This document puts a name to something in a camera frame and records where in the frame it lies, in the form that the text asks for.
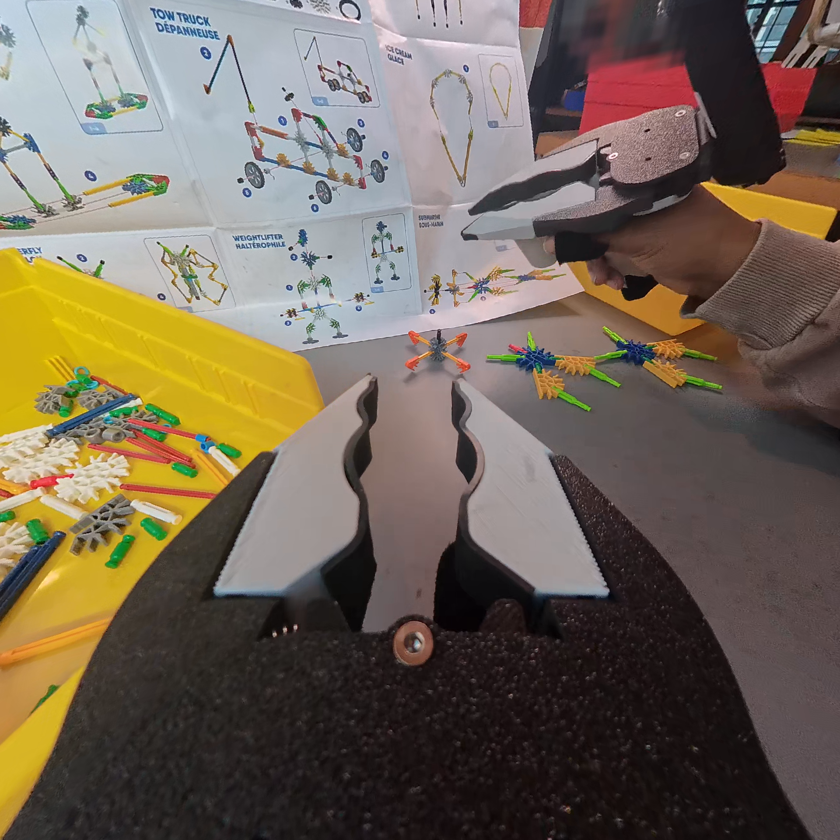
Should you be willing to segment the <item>yellow bin with black pieces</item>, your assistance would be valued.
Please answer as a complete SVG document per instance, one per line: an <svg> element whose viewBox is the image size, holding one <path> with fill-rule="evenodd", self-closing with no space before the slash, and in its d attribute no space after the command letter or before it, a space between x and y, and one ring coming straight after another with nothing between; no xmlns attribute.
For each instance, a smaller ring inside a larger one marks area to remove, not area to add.
<svg viewBox="0 0 840 840"><path fill-rule="evenodd" d="M825 239L837 215L837 210L833 207L787 197L710 182L704 187L722 203L748 219L769 219L777 225L814 238ZM617 290L595 286L584 263L572 263L570 270L586 294L662 333L676 336L701 325L701 320L680 317L679 310L684 298L672 290L657 286L646 297L627 301Z"/></svg>

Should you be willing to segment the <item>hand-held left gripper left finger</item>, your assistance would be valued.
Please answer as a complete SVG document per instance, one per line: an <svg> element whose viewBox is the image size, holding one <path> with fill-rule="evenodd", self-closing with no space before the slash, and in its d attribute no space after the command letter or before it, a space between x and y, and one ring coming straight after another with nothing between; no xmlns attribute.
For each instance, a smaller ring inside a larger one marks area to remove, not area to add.
<svg viewBox="0 0 840 840"><path fill-rule="evenodd" d="M265 632L360 632L376 573L361 478L378 381L367 374L277 446L214 584L276 601Z"/></svg>

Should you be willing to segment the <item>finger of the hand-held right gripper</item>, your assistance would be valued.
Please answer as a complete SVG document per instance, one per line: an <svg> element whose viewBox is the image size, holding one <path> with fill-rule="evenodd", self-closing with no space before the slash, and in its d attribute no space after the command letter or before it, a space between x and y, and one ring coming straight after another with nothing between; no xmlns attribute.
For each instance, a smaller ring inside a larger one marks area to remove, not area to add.
<svg viewBox="0 0 840 840"><path fill-rule="evenodd" d="M508 181L481 197L468 210L461 230L466 242L511 240L533 266L547 266L542 240L556 232L554 214L595 199L596 183L587 181Z"/></svg>
<svg viewBox="0 0 840 840"><path fill-rule="evenodd" d="M570 145L533 161L479 199L469 215L480 215L530 203L566 186L588 183L597 174L598 140Z"/></svg>

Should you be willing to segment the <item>grey desk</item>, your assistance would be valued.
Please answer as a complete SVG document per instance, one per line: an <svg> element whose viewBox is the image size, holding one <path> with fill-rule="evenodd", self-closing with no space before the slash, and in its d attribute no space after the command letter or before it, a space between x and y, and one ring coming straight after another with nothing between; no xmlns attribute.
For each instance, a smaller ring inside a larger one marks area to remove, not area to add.
<svg viewBox="0 0 840 840"><path fill-rule="evenodd" d="M467 381L558 455L568 456L665 557L713 628L774 771L814 838L838 838L838 433L767 411L742 379L732 337L681 341L717 362L680 366L720 392L672 390L628 364L619 389L567 379L590 412L540 400L529 376L487 355L531 331L555 352L599 354L658 331L584 293L467 328ZM325 403L363 375L379 382L363 475L377 573L364 628L430 615L440 554L466 486L455 464L450 365L412 373L407 338L302 353Z"/></svg>

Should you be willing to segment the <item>orange grey star assembly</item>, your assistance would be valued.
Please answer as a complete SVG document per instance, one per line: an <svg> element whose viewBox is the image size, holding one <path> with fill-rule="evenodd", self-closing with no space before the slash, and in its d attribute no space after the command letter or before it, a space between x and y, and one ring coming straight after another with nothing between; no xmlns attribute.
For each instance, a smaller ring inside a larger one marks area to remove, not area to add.
<svg viewBox="0 0 840 840"><path fill-rule="evenodd" d="M426 347L425 352L420 353L405 362L405 367L409 371L415 371L418 365L425 360L432 360L441 364L446 361L452 361L455 363L459 373L466 373L470 370L469 362L449 352L449 348L453 345L458 348L463 347L464 343L468 339L467 332L458 333L452 339L445 339L442 335L442 331L439 329L432 339L426 339L418 332L409 331L407 333L407 338L415 346L422 344Z"/></svg>

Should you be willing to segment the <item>person's right hand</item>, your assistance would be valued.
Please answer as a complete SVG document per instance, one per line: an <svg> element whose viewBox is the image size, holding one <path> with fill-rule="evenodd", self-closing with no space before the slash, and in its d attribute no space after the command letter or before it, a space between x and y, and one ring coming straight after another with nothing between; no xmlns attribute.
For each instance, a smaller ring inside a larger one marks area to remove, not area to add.
<svg viewBox="0 0 840 840"><path fill-rule="evenodd" d="M696 185L677 204L601 234L605 254L585 265L597 286L621 290L626 276L652 276L673 292L704 302L739 271L761 232L759 221Z"/></svg>

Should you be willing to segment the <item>blue yellow green star assembly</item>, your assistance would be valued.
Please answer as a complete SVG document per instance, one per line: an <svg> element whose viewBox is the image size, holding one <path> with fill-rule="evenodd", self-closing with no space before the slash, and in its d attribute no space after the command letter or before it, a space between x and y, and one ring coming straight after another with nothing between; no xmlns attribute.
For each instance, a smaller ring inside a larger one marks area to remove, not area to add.
<svg viewBox="0 0 840 840"><path fill-rule="evenodd" d="M690 349L676 339L645 343L623 339L607 327L603 328L603 332L613 341L615 349L596 355L595 362L624 361L643 368L672 389L690 385L713 392L722 391L722 385L691 375L677 364L684 359L716 362L717 357L714 355Z"/></svg>
<svg viewBox="0 0 840 840"><path fill-rule="evenodd" d="M597 369L594 357L552 353L538 346L531 332L527 334L525 346L511 343L507 352L490 353L486 356L486 361L493 364L511 364L528 373L539 399L559 400L585 412L590 412L591 407L566 390L564 375L588 376L616 389L622 386L619 381Z"/></svg>

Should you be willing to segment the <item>pile of colourful building pieces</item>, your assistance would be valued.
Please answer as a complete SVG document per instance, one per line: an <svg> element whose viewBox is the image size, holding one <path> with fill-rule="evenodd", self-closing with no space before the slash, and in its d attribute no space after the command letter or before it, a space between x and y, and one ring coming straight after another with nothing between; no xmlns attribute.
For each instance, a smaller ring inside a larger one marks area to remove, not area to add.
<svg viewBox="0 0 840 840"><path fill-rule="evenodd" d="M2 723L87 663L143 572L242 449L86 366L48 361L47 423L2 436Z"/></svg>

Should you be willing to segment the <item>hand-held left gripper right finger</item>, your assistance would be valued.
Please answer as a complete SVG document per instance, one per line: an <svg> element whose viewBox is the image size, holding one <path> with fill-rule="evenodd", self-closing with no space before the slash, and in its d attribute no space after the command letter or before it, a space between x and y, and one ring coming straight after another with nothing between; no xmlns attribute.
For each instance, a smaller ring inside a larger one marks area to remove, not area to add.
<svg viewBox="0 0 840 840"><path fill-rule="evenodd" d="M610 596L559 461L473 385L451 394L467 487L450 544L450 628L559 634L553 601Z"/></svg>

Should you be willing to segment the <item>paper instruction poster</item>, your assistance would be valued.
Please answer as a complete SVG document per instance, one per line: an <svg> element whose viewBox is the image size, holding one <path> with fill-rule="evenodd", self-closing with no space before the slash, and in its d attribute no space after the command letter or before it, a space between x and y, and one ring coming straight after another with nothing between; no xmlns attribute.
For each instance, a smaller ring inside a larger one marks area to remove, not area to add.
<svg viewBox="0 0 840 840"><path fill-rule="evenodd" d="M291 350L568 298L467 208L532 156L518 2L2 2L2 250Z"/></svg>

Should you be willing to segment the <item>yellow bin with colourful pieces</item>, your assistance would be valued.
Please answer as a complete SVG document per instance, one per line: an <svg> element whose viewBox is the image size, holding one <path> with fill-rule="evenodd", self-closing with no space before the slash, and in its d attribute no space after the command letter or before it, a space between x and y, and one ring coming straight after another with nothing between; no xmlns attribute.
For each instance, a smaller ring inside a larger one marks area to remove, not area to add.
<svg viewBox="0 0 840 840"><path fill-rule="evenodd" d="M302 357L173 309L42 258L2 251L2 437L59 424L35 408L48 385L74 378L84 367L92 378L154 404L203 434L239 451L246 467L322 409L314 374ZM28 492L28 501L2 520L2 578L30 548L28 522L38 520L49 537L65 537L2 617L2 653L21 647L37 653L2 665L2 833L30 795L52 752L81 675L104 630L158 555L231 481L220 466L199 455L194 439L168 437L165 445L193 460L190 478L169 463L143 458L149 449L121 444L130 468L114 490L73 501L96 510L120 493L160 506L180 520L162 522L158 540L135 512L105 545L74 554L73 524L50 509L29 487L30 479L2 477Z"/></svg>

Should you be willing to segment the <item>red cushioned seat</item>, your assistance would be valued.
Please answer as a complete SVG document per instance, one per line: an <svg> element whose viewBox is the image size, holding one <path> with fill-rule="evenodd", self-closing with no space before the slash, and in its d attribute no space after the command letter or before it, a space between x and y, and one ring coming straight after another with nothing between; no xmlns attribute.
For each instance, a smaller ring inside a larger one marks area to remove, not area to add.
<svg viewBox="0 0 840 840"><path fill-rule="evenodd" d="M792 130L810 94L815 69L762 66L780 129ZM580 133L644 112L696 103L687 70L652 60L630 60L590 72L584 93Z"/></svg>

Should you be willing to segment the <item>person's right forearm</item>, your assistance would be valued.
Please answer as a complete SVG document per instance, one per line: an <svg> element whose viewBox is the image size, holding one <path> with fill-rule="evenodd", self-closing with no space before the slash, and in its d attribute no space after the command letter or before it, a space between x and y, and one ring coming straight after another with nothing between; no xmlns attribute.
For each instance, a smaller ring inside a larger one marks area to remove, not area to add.
<svg viewBox="0 0 840 840"><path fill-rule="evenodd" d="M839 426L839 251L768 220L738 271L684 319L736 338L766 403Z"/></svg>

